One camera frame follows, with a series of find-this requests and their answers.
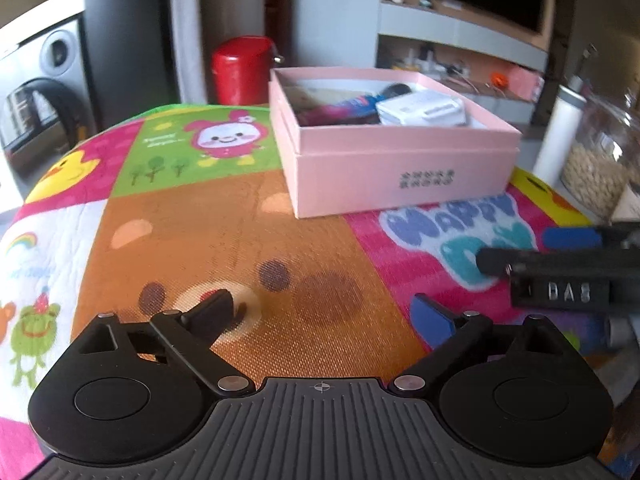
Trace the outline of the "colourful cartoon play mat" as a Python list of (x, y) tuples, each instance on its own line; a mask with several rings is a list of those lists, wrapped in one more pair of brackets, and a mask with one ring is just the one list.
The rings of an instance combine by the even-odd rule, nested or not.
[(413, 295), (521, 321), (472, 255), (536, 247), (550, 226), (582, 222), (524, 171), (497, 197), (299, 220), (263, 108), (134, 118), (56, 162), (2, 236), (2, 477), (41, 463), (28, 401), (99, 313), (139, 322), (224, 288), (235, 312), (214, 349), (255, 382), (387, 382), (427, 350)]

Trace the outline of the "pink cardboard box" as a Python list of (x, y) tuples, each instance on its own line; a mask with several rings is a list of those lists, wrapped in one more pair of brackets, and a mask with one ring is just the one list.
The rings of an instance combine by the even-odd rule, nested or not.
[(501, 194), (518, 158), (521, 133), (471, 100), (465, 127), (337, 125), (306, 127), (290, 97), (309, 89), (373, 93), (402, 82), (451, 94), (419, 73), (379, 68), (275, 68), (270, 122), (296, 218), (470, 200)]

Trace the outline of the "red cylindrical canister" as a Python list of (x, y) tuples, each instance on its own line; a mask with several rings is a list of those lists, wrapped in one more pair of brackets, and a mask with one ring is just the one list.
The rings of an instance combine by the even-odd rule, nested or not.
[(217, 101), (222, 105), (265, 105), (270, 72), (282, 58), (266, 36), (239, 36), (216, 47), (210, 61)]

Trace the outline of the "white product box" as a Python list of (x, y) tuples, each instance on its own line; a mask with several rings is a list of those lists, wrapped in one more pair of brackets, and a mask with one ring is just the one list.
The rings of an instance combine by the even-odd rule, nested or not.
[(459, 127), (468, 123), (462, 99), (434, 90), (410, 92), (376, 104), (383, 125)]

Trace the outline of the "cream lotion tube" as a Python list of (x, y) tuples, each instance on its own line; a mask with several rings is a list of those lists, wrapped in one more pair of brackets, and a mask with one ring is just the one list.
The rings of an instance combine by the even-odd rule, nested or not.
[(285, 87), (284, 93), (295, 113), (313, 110), (319, 106), (334, 105), (338, 102), (366, 95), (366, 92), (360, 90), (304, 88), (297, 86)]

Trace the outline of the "grey washing machine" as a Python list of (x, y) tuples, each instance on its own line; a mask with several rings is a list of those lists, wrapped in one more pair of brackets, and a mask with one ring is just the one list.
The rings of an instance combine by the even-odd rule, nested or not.
[(47, 0), (1, 29), (1, 161), (25, 197), (96, 134), (85, 0)]

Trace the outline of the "white cylinder bottle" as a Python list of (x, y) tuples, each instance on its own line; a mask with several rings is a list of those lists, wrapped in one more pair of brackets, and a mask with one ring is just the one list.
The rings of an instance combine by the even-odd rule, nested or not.
[(552, 188), (560, 178), (587, 104), (587, 99), (582, 94), (582, 73), (590, 58), (597, 55), (598, 49), (593, 44), (588, 44), (582, 51), (574, 73), (566, 84), (559, 86), (544, 140), (532, 170), (538, 180)]

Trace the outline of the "blue pink tube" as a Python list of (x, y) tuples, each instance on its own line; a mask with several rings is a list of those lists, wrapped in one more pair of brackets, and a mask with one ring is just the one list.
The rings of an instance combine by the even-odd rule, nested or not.
[(300, 112), (296, 118), (302, 127), (374, 124), (378, 121), (376, 104), (383, 101), (380, 94), (357, 96), (335, 104), (326, 104)]

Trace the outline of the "grey TV shelf unit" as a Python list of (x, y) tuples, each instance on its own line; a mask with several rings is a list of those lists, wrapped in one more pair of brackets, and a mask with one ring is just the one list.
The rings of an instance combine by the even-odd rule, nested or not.
[(378, 36), (398, 58), (490, 108), (528, 125), (544, 85), (554, 0), (544, 0), (541, 25), (529, 30), (456, 0), (382, 0)]

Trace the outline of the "glass jar with beans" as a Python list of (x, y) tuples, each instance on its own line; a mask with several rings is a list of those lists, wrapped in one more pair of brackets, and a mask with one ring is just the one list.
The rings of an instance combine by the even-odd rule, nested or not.
[(626, 104), (590, 96), (561, 182), (600, 218), (611, 217), (630, 182), (639, 181), (639, 114)]

